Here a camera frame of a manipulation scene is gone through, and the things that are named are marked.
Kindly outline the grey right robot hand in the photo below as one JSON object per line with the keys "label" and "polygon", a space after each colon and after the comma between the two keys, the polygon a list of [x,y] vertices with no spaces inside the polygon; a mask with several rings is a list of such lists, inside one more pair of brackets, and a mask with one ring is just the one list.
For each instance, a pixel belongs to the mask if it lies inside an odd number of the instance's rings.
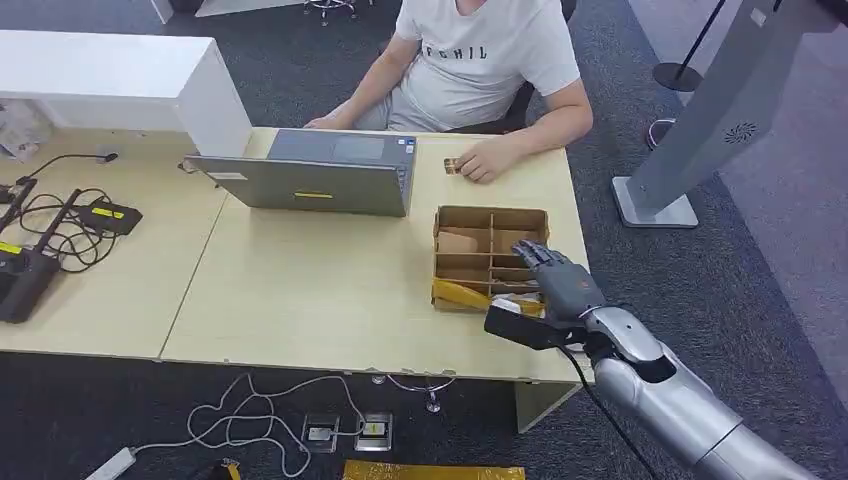
{"label": "grey right robot hand", "polygon": [[545,321],[550,325],[582,326],[588,312],[609,304],[588,270],[558,250],[520,240],[512,251],[534,274],[545,300]]}

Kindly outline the person's left hand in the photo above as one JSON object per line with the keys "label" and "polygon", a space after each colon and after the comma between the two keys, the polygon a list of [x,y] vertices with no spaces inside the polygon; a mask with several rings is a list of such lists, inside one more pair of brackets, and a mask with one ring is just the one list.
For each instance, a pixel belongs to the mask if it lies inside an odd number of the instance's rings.
{"label": "person's left hand", "polygon": [[456,160],[455,166],[466,180],[488,184],[513,167],[524,155],[522,146],[511,136],[498,136],[473,146]]}

